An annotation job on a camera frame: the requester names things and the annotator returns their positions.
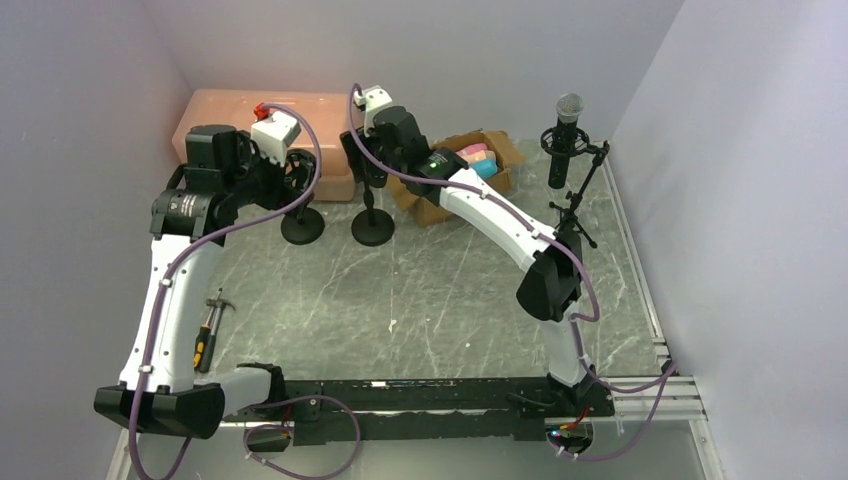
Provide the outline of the beige toy microphone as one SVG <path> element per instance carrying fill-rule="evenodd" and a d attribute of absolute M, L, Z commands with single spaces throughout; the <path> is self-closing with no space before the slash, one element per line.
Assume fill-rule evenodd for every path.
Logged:
<path fill-rule="evenodd" d="M 476 164 L 482 161 L 496 161 L 496 154 L 491 150 L 480 150 L 464 156 L 464 159 L 469 164 Z"/>

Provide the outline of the pink toy microphone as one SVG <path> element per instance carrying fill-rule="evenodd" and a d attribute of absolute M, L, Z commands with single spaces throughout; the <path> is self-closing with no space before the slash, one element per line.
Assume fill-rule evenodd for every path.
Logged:
<path fill-rule="evenodd" d="M 465 157 L 467 155 L 472 155 L 480 151 L 485 151 L 488 148 L 486 143 L 475 143 L 464 147 L 461 150 L 456 152 L 457 155 L 461 157 Z"/>

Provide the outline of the clip mount desk stand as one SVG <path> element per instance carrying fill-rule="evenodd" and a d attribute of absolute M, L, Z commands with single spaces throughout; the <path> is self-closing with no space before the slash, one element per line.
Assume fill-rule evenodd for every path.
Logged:
<path fill-rule="evenodd" d="M 348 165 L 353 173 L 354 181 L 362 184 L 362 200 L 364 209 L 352 220 L 351 234 L 360 244 L 376 247 L 388 242 L 395 231 L 392 216 L 385 210 L 375 206 L 373 188 L 383 188 L 387 183 L 387 173 L 375 166 L 359 148 L 359 140 L 368 153 L 376 156 L 370 148 L 376 145 L 375 140 L 369 140 L 362 128 L 354 133 L 346 131 L 340 134 L 340 141 L 347 157 Z"/>

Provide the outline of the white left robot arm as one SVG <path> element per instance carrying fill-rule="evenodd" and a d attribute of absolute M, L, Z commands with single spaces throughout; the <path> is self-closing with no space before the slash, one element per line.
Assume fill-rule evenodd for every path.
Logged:
<path fill-rule="evenodd" d="M 247 363 L 200 381 L 195 340 L 210 276 L 242 207 L 273 216 L 307 203 L 319 173 L 315 155 L 294 147 L 300 126 L 257 122 L 192 128 L 187 160 L 154 200 L 151 271 L 130 356 L 114 386 L 95 393 L 97 413 L 127 429 L 207 439 L 240 409 L 279 399 L 281 370 Z"/>

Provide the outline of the shock mount desk stand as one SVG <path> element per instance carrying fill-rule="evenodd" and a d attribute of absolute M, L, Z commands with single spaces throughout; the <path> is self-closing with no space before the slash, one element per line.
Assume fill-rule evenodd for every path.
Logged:
<path fill-rule="evenodd" d="M 302 196 L 312 184 L 316 174 L 316 159 L 309 151 L 295 148 L 288 152 L 286 161 L 283 199 L 288 205 Z M 322 214 L 309 206 L 313 199 L 314 194 L 310 193 L 284 215 L 280 231 L 289 243 L 306 245 L 322 235 L 325 222 Z"/>

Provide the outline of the brown cardboard box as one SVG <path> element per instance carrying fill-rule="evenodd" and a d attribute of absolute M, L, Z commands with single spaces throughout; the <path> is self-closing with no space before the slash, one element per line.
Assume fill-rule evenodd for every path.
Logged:
<path fill-rule="evenodd" d="M 508 134 L 502 130 L 475 130 L 432 143 L 433 148 L 447 147 L 459 151 L 474 144 L 485 144 L 495 154 L 498 172 L 486 182 L 500 194 L 513 189 L 513 168 L 522 164 L 525 157 L 517 150 Z M 407 212 L 421 227 L 429 227 L 448 221 L 453 214 L 437 207 L 426 199 L 410 193 L 401 181 L 390 175 L 386 188 L 400 211 Z"/>

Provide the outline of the blue toy microphone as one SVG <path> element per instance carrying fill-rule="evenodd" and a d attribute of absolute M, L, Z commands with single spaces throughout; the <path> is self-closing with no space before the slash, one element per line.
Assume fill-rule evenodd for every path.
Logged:
<path fill-rule="evenodd" d="M 496 175 L 499 171 L 497 161 L 492 158 L 484 158 L 471 165 L 471 168 L 484 180 Z"/>

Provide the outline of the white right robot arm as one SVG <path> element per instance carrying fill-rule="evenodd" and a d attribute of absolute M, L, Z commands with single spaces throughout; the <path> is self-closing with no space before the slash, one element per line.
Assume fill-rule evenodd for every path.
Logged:
<path fill-rule="evenodd" d="M 541 325 L 550 380 L 572 395 L 586 389 L 590 362 L 576 339 L 576 308 L 587 283 L 579 256 L 452 150 L 431 148 L 405 107 L 352 106 L 348 119 L 356 117 L 363 125 L 352 125 L 349 135 L 361 157 L 416 198 L 465 220 L 513 260 L 523 274 L 516 299 Z"/>

